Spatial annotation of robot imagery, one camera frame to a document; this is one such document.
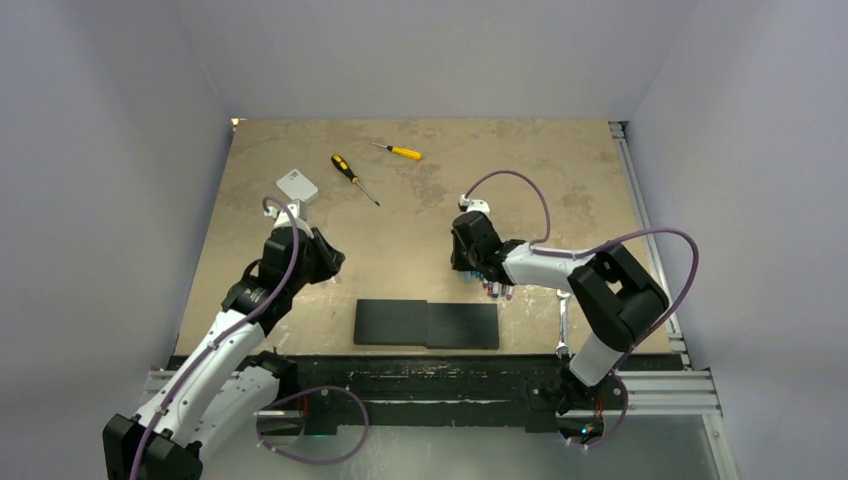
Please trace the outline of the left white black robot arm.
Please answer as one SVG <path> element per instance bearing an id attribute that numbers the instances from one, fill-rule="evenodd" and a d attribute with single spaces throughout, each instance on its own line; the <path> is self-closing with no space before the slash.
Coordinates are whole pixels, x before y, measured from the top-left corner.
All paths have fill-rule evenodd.
<path id="1" fill-rule="evenodd" d="M 104 427 L 108 478 L 198 479 L 259 409 L 306 408 L 294 362 L 249 355 L 299 291 L 337 275 L 344 260 L 316 228 L 274 228 L 261 258 L 230 288 L 205 341 L 135 414 L 116 414 Z"/>

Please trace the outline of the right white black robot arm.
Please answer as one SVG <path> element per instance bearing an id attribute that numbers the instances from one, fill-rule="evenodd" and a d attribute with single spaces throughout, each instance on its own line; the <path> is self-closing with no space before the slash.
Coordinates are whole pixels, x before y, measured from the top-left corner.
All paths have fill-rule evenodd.
<path id="1" fill-rule="evenodd" d="M 503 240 L 480 211 L 460 214 L 451 225 L 452 268 L 476 271 L 490 283 L 539 286 L 569 293 L 591 334 L 571 357 L 561 381 L 564 399 L 584 407 L 601 381 L 664 314 L 670 301 L 622 244 L 594 252 L 536 251 L 524 240 Z"/>

